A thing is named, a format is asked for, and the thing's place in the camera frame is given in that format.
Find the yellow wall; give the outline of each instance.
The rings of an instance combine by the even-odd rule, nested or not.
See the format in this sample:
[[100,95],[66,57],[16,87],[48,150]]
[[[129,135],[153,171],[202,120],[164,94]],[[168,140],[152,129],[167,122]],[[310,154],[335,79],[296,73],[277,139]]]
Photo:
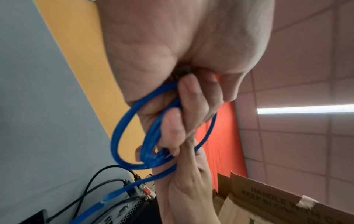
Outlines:
[[[96,3],[88,0],[35,0],[35,3],[111,137],[116,124],[129,107],[123,100],[106,59]],[[122,158],[134,162],[134,151],[144,136],[135,117],[119,144]],[[110,153],[109,149],[97,150]],[[151,171],[139,170],[137,173],[145,177]]]

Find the cardboard box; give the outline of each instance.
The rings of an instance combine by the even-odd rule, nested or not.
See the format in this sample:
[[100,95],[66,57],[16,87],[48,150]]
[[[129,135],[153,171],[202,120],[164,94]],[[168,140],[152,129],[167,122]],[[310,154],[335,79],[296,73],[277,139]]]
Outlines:
[[213,203],[221,224],[354,224],[353,214],[233,173],[218,174],[218,188]]

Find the gray partition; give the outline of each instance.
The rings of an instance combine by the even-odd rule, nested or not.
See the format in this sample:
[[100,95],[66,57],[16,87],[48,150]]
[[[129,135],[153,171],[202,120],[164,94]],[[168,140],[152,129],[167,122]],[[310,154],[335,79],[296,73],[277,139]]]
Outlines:
[[[32,1],[0,3],[0,223],[41,209],[53,215],[77,198],[92,175],[114,164],[110,140]],[[96,185],[130,179],[113,168]],[[88,208],[121,187],[89,195]],[[69,222],[73,210],[52,223]]]

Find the ceiling tile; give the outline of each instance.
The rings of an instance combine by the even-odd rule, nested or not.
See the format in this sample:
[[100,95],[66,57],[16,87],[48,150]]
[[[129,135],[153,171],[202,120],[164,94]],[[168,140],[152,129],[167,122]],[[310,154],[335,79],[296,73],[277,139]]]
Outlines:
[[334,83],[334,100],[336,104],[354,103],[354,79],[339,80]]
[[239,94],[235,101],[239,128],[257,129],[257,109],[253,93]]
[[248,177],[262,182],[267,183],[266,173],[264,171],[264,166],[262,162],[254,161],[251,159],[245,159]]
[[261,130],[326,133],[328,116],[323,114],[260,114]]
[[285,87],[256,93],[258,108],[330,104],[329,83]]
[[343,4],[339,11],[337,75],[354,76],[354,1]]
[[268,184],[299,196],[306,195],[319,202],[325,201],[325,177],[286,168],[267,165]]
[[354,181],[354,138],[333,137],[331,176]]
[[313,173],[325,173],[325,136],[263,131],[261,136],[266,162]]
[[258,131],[240,130],[243,156],[262,161],[261,141]]
[[248,92],[252,91],[252,80],[251,80],[251,74],[248,73],[242,80],[240,88],[239,88],[239,93],[243,92]]
[[354,183],[331,179],[329,184],[329,205],[354,213]]
[[273,29],[284,27],[316,13],[328,6],[332,0],[276,0]]
[[273,34],[253,69],[256,90],[330,76],[332,13],[326,12]]
[[332,133],[354,136],[354,114],[332,115]]

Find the skin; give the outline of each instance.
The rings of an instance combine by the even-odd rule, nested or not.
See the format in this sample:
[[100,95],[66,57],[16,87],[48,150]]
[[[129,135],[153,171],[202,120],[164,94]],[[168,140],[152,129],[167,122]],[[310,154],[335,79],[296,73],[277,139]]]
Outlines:
[[194,133],[224,101],[236,98],[242,79],[264,53],[274,0],[97,0],[97,5],[107,58],[128,105],[161,86],[177,67],[192,67],[177,90],[151,100],[138,116],[146,132],[181,99],[183,111],[165,114],[158,143],[178,163],[174,174],[155,182],[161,218],[164,224],[218,223],[205,154],[193,153]]

